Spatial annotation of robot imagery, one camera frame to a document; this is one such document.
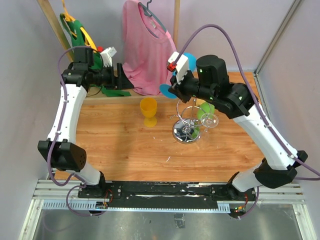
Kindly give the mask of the orange plastic wine glass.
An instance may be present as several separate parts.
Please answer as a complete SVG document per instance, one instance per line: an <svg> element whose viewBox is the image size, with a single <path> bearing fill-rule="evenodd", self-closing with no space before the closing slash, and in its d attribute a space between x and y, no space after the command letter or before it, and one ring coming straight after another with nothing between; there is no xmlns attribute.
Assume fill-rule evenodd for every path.
<svg viewBox="0 0 320 240"><path fill-rule="evenodd" d="M153 128L157 124L155 117L157 113L157 101L152 97L145 97L139 104L142 115L144 116L143 124L148 128Z"/></svg>

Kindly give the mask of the blue plastic wine glass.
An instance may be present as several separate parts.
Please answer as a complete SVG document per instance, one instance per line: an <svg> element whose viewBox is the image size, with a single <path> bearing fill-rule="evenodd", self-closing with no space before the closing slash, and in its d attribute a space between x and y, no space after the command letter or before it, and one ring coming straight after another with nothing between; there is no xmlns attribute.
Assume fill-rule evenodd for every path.
<svg viewBox="0 0 320 240"><path fill-rule="evenodd" d="M188 57L189 71L194 72L196 70L196 57L188 52L183 53L182 55L185 55ZM169 72L171 73L171 77L169 79L169 82L162 83L159 86L159 91L164 97L166 97L168 99L177 99L178 97L174 93L170 92L170 90L173 90L174 84L176 84L177 86L179 84L177 84L177 81L176 81L176 74L171 71L169 71Z"/></svg>

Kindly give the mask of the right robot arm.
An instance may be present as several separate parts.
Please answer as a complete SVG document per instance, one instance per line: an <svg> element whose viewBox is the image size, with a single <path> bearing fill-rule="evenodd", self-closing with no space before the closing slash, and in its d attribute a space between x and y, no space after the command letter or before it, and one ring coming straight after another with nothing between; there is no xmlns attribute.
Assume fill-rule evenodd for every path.
<svg viewBox="0 0 320 240"><path fill-rule="evenodd" d="M215 109L242 127L264 155L261 163L243 172L236 172L227 182L225 191L232 200L240 199L247 190L264 186L276 189L291 183L296 168L308 158L304 150L296 150L273 129L257 96L248 84L230 82L226 63L216 55L205 55L195 62L198 77L189 68L189 58L174 52L168 69L169 92L183 103L192 97L214 105Z"/></svg>

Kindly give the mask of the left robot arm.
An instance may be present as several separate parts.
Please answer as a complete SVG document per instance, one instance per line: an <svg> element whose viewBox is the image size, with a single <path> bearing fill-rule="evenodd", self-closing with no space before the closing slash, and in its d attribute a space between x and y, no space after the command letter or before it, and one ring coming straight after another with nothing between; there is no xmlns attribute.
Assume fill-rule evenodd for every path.
<svg viewBox="0 0 320 240"><path fill-rule="evenodd" d="M86 151L76 144L76 130L83 102L91 85L120 88L121 81L128 89L134 86L125 76L122 65L117 64L114 75L112 58L114 47L102 51L89 46L75 46L74 60L66 70L60 72L60 98L52 128L45 140L40 140L37 149L47 162L50 179L59 187L68 181L58 182L53 169L69 173L81 181L80 198L102 198L109 188L104 174L87 161Z"/></svg>

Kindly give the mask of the green plastic wine glass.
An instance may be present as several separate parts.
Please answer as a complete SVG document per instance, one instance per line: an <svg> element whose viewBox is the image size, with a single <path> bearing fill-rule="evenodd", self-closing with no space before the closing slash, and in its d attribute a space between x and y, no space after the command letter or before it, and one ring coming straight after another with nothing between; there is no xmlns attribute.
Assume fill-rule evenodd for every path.
<svg viewBox="0 0 320 240"><path fill-rule="evenodd" d="M196 116L198 120L201 120L203 118L203 115L206 115L206 114L213 115L214 113L215 113L215 106L208 102L203 102L198 106Z"/></svg>

